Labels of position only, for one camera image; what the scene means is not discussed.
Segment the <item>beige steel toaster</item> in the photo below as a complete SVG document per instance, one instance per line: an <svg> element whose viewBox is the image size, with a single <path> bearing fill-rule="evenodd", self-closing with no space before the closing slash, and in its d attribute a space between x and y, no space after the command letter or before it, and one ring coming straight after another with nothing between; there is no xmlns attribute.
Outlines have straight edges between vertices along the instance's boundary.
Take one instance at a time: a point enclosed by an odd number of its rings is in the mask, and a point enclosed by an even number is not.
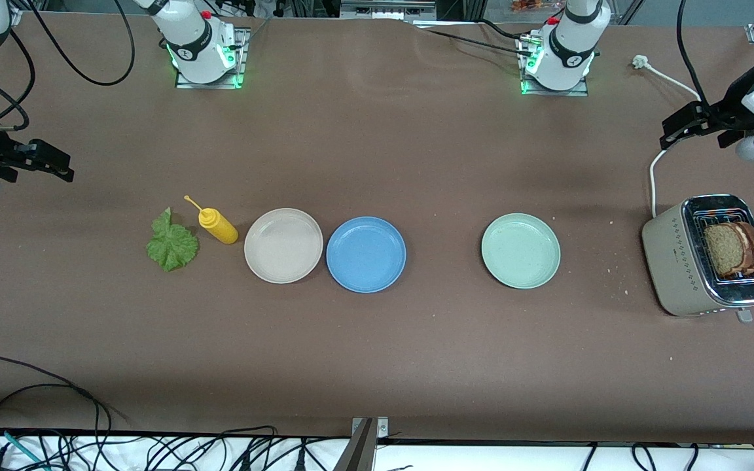
<svg viewBox="0 0 754 471"><path fill-rule="evenodd" d="M645 224L641 241L660 305L679 318L737 312L742 323L752 321L754 274L741 271L719 277L709 258L704 229L731 223L747 242L736 223L754 226L754 216L745 201L731 194L697 196L673 206Z"/></svg>

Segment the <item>green lettuce leaf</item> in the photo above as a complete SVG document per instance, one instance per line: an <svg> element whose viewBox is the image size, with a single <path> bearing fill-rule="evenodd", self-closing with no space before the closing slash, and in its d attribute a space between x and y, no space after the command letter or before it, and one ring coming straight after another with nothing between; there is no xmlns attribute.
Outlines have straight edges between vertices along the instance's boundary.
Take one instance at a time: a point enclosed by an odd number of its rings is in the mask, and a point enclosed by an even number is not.
<svg viewBox="0 0 754 471"><path fill-rule="evenodd" d="M170 272L188 265L200 250L197 235L171 221L170 207L153 220L151 230L153 234L145 250L147 256L156 262L162 271Z"/></svg>

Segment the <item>blue plate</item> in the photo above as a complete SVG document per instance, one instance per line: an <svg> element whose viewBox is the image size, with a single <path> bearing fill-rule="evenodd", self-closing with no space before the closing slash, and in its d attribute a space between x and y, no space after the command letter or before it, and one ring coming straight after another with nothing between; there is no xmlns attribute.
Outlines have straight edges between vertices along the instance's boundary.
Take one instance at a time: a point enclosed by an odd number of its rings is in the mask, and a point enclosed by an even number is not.
<svg viewBox="0 0 754 471"><path fill-rule="evenodd" d="M332 233L325 254L333 279L356 293L377 293L390 287L402 275L406 259L403 236L379 217L345 221Z"/></svg>

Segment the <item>yellow squeeze bottle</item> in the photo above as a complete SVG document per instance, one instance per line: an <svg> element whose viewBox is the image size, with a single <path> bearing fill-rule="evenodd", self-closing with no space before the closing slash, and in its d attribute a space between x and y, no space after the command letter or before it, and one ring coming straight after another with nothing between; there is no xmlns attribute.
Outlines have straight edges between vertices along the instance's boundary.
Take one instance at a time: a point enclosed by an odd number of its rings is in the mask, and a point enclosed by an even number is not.
<svg viewBox="0 0 754 471"><path fill-rule="evenodd" d="M236 227L218 211L210 207L201 207L189 196L183 196L185 201L191 203L198 210L198 223L215 239L225 245L231 245L238 241L239 233Z"/></svg>

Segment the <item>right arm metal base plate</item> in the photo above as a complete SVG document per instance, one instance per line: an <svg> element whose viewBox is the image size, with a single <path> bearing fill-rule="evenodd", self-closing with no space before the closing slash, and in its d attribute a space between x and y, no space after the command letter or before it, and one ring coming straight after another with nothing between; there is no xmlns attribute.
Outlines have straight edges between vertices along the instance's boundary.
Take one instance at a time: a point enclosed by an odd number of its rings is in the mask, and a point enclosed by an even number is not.
<svg viewBox="0 0 754 471"><path fill-rule="evenodd" d="M188 48L168 48L176 71L175 87L186 90L242 89L251 29L222 23L219 32L212 33L209 38L195 60L190 60L191 50Z"/></svg>

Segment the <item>beige plate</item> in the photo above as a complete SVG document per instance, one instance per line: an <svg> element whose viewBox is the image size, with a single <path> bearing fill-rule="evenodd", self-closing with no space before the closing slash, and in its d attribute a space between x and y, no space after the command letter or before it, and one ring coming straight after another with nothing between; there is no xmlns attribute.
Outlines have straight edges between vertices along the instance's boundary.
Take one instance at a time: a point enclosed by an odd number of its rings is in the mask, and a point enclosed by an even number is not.
<svg viewBox="0 0 754 471"><path fill-rule="evenodd" d="M322 259L323 248L322 230L311 215L281 208L261 215L249 227L243 255L261 280L288 284L311 274Z"/></svg>

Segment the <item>grey power strip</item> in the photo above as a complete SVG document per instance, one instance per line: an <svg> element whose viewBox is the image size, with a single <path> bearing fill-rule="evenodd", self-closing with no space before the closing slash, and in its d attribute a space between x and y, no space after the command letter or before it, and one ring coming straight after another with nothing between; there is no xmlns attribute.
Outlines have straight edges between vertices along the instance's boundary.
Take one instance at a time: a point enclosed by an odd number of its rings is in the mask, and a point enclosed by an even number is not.
<svg viewBox="0 0 754 471"><path fill-rule="evenodd" d="M435 0L340 0L339 18L437 20Z"/></svg>

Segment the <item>light green plate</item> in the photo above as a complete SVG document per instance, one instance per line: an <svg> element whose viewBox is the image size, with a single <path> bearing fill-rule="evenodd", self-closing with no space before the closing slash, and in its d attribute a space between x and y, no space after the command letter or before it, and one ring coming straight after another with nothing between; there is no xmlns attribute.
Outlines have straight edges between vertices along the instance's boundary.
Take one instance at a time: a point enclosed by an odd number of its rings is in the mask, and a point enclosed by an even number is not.
<svg viewBox="0 0 754 471"><path fill-rule="evenodd" d="M550 281L560 266L560 242L548 224L524 213L495 218L482 235L485 268L507 287L533 289Z"/></svg>

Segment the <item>metal table edge bracket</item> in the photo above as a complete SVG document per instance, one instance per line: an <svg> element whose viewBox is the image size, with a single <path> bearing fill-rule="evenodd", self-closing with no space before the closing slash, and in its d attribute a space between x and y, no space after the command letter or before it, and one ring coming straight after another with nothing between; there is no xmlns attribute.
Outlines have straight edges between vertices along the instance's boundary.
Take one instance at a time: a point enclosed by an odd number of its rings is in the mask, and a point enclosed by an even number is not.
<svg viewBox="0 0 754 471"><path fill-rule="evenodd" d="M333 471L373 471L378 441L388 434L388 417L354 417L352 436Z"/></svg>

